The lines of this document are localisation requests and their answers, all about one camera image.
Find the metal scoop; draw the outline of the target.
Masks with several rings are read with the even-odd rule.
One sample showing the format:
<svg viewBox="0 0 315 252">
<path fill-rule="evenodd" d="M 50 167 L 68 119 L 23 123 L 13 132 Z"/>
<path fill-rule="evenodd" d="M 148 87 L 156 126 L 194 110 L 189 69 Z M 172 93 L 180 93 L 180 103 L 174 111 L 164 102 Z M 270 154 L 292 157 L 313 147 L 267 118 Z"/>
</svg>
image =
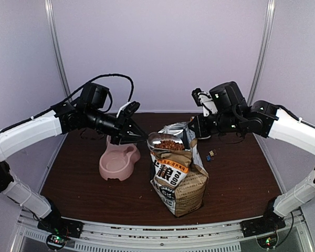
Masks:
<svg viewBox="0 0 315 252">
<path fill-rule="evenodd" d="M 181 138 L 167 133 L 151 132 L 148 137 L 138 143 L 139 146 L 146 146 L 153 152 L 185 151 L 186 147 Z"/>
</svg>

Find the pink double pet bowl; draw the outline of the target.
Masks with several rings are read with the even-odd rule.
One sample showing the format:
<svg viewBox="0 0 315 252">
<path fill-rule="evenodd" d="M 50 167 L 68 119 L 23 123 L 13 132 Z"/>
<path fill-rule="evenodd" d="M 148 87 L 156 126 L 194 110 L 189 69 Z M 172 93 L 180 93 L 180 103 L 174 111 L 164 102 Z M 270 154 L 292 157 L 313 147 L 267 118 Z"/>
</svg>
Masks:
<svg viewBox="0 0 315 252">
<path fill-rule="evenodd" d="M 99 173 L 106 181 L 128 179 L 134 170 L 135 163 L 140 159 L 140 151 L 135 144 L 115 145 L 106 138 L 106 150 L 99 160 Z"/>
</svg>

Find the dog food bag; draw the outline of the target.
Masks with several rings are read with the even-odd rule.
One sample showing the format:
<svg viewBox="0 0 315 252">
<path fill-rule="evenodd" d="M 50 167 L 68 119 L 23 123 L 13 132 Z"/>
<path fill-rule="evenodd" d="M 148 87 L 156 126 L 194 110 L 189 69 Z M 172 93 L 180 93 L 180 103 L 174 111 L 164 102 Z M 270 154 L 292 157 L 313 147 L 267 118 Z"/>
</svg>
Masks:
<svg viewBox="0 0 315 252">
<path fill-rule="evenodd" d="M 195 133 L 187 122 L 166 125 L 158 133 L 175 135 L 186 147 L 185 151 L 150 151 L 150 183 L 169 211 L 181 217 L 203 205 L 209 174 L 197 150 Z"/>
</svg>

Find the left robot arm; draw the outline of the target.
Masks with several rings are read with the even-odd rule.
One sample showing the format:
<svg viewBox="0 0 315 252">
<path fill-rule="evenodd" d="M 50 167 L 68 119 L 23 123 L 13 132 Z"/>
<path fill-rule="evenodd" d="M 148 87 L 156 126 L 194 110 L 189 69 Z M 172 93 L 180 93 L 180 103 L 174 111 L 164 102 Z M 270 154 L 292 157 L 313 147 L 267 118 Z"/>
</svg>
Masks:
<svg viewBox="0 0 315 252">
<path fill-rule="evenodd" d="M 0 130 L 0 193 L 44 219 L 53 233 L 65 229 L 65 221 L 55 214 L 55 208 L 45 197 L 35 193 L 11 171 L 6 160 L 14 153 L 44 139 L 73 130 L 90 128 L 110 136 L 112 144 L 145 141 L 148 135 L 132 120 L 140 104 L 128 102 L 117 115 L 101 111 L 107 97 L 107 87 L 88 82 L 73 102 L 62 101 L 41 114 Z"/>
</svg>

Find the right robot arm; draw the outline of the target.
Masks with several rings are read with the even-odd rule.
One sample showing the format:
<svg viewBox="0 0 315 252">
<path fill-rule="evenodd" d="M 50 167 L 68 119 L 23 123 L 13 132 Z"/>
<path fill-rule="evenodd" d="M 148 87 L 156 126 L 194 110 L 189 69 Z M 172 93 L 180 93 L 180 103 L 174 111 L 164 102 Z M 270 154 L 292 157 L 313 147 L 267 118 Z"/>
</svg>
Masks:
<svg viewBox="0 0 315 252">
<path fill-rule="evenodd" d="M 198 107 L 203 109 L 190 121 L 188 128 L 198 139 L 211 135 L 236 133 L 244 137 L 254 133 L 291 144 L 315 156 L 315 126 L 294 115 L 282 105 L 259 100 L 249 106 L 238 84 L 226 82 L 204 92 L 192 91 Z M 290 212 L 315 198 L 315 167 L 307 177 L 288 192 L 269 201 L 259 219 L 262 231 L 271 231 Z"/>
</svg>

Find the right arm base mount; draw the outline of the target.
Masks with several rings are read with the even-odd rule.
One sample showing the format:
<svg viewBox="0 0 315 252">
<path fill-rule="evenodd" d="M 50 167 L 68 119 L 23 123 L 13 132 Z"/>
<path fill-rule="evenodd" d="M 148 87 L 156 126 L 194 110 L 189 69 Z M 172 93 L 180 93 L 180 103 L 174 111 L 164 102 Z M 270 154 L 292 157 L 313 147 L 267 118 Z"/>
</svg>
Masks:
<svg viewBox="0 0 315 252">
<path fill-rule="evenodd" d="M 277 231 L 285 228 L 283 217 L 274 213 L 274 202 L 271 199 L 265 208 L 262 217 L 244 220 L 240 223 L 243 237 L 256 236 L 257 244 L 263 249 L 273 249 L 278 245 L 279 237 Z"/>
</svg>

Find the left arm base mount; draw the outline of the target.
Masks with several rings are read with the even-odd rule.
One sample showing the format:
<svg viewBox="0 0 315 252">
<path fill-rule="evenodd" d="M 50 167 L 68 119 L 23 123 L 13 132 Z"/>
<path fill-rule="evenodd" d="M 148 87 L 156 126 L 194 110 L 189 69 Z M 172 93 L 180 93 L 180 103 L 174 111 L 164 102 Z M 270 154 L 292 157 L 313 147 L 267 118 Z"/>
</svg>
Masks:
<svg viewBox="0 0 315 252">
<path fill-rule="evenodd" d="M 51 212 L 44 218 L 34 218 L 38 221 L 38 229 L 49 232 L 46 245 L 52 251 L 63 249 L 71 238 L 80 238 L 83 222 L 63 218 L 55 206 L 51 206 Z"/>
</svg>

